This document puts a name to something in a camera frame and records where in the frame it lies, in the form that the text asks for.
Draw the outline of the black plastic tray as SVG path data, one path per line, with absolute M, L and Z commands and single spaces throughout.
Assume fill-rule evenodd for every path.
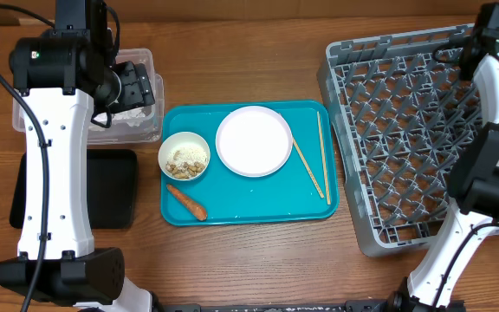
M 87 211 L 93 229 L 127 229 L 133 223 L 139 164 L 128 149 L 87 151 Z

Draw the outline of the grey dishwasher rack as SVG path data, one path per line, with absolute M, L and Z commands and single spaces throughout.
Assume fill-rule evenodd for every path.
M 421 249 L 444 221 L 450 169 L 482 125 L 459 77 L 470 25 L 332 42 L 317 74 L 345 172 L 358 245 L 369 257 Z

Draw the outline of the white tissue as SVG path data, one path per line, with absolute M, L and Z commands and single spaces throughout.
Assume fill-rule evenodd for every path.
M 126 124 L 128 127 L 140 126 L 143 121 L 149 120 L 152 117 L 152 109 L 153 107 L 138 107 L 122 113 L 111 114 L 111 126 L 119 124 Z M 104 113 L 96 115 L 94 120 L 103 126 L 107 124 L 107 116 Z M 90 123 L 89 130 L 102 132 L 106 128 Z

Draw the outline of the orange carrot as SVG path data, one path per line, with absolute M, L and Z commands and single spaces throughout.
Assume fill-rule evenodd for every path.
M 173 185 L 167 184 L 166 188 L 198 221 L 205 221 L 208 218 L 207 210 L 200 203 L 196 202 Z

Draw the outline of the wooden chopstick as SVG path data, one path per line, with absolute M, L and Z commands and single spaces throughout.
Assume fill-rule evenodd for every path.
M 324 184 L 325 184 L 326 201 L 327 201 L 327 205 L 331 205 L 331 196 L 330 196 L 330 187 L 329 187 L 329 181 L 328 181 L 324 135 L 323 135 L 323 130 L 322 130 L 320 112 L 318 112 L 318 111 L 316 112 L 316 117 L 317 117 L 317 125 L 318 125 L 319 142 L 320 142 L 320 148 L 321 148 L 321 163 L 322 163 L 322 171 L 323 171 L 323 178 L 324 178 Z
M 299 158 L 300 158 L 302 164 L 304 165 L 306 172 L 307 172 L 308 176 L 310 177 L 310 179 L 311 179 L 316 191 L 318 192 L 320 198 L 325 198 L 325 195 L 324 195 L 321 187 L 319 186 L 319 184 L 318 184 L 318 182 L 317 182 L 317 180 L 316 180 L 316 178 L 315 178 L 315 176 L 314 176 L 314 174 L 313 174 L 313 172 L 312 172 L 312 170 L 311 170 L 311 168 L 310 168 L 304 154 L 302 153 L 302 150 L 300 149 L 294 136 L 292 136 L 292 141 L 293 141 L 293 146 L 294 146 L 297 154 L 299 155 Z

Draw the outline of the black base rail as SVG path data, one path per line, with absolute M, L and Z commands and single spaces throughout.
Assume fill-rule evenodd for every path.
M 396 306 L 394 300 L 367 299 L 350 300 L 340 304 L 306 304 L 306 305 L 235 305 L 205 307 L 199 304 L 163 305 L 159 311 L 165 312 L 388 312 L 388 311 L 434 311 L 434 308 L 420 303 L 415 307 L 401 304 Z

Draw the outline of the large pink plate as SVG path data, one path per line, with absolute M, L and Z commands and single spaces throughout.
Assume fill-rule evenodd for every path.
M 261 178 L 278 171 L 293 148 L 287 121 L 263 106 L 240 107 L 220 123 L 215 145 L 222 163 L 232 172 Z

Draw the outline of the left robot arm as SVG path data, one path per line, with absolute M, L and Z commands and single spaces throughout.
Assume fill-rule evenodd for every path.
M 19 40 L 7 89 L 26 126 L 26 198 L 15 258 L 0 284 L 26 302 L 84 311 L 156 311 L 156 296 L 125 274 L 117 248 L 94 245 L 87 210 L 87 137 L 99 114 L 151 106 L 144 66 L 116 62 L 120 32 L 102 1 L 60 1 L 55 23 Z

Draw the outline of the clear plastic storage bin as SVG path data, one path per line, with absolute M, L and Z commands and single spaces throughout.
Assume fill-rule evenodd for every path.
M 34 121 L 22 108 L 22 104 L 26 104 L 39 121 L 45 139 L 55 146 L 62 143 L 86 148 L 88 145 L 159 140 L 165 101 L 162 78 L 155 73 L 152 52 L 149 49 L 122 49 L 115 61 L 145 67 L 141 78 L 142 93 L 154 100 L 152 105 L 112 114 L 110 127 L 104 128 L 91 123 L 94 99 L 89 94 L 80 89 L 65 95 L 61 88 L 32 88 L 29 95 L 13 101 L 13 127 L 26 133 L 29 145 L 34 143 L 36 129 Z

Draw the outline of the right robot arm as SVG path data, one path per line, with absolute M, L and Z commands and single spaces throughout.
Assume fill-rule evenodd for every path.
M 452 167 L 443 224 L 419 266 L 386 300 L 386 311 L 463 311 L 450 297 L 484 239 L 499 229 L 499 3 L 482 5 L 458 59 L 475 83 L 483 127 Z

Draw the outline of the teal serving tray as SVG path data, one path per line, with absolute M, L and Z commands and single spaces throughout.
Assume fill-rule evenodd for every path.
M 208 213 L 206 225 L 255 224 L 329 218 L 340 202 L 330 120 L 325 107 L 313 100 L 272 101 L 265 105 L 288 123 L 325 195 L 316 112 L 321 114 L 331 205 L 320 198 L 294 149 L 287 163 L 263 178 L 246 178 L 229 170 L 215 149 L 201 177 L 177 181 L 161 177 L 160 212 L 175 226 L 200 226 L 167 190 L 170 184 L 200 203 Z

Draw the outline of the white bowl with food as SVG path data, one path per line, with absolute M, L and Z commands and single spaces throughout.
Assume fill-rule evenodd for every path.
M 206 171 L 211 162 L 211 150 L 199 134 L 179 132 L 164 140 L 159 149 L 158 162 L 167 178 L 192 181 Z

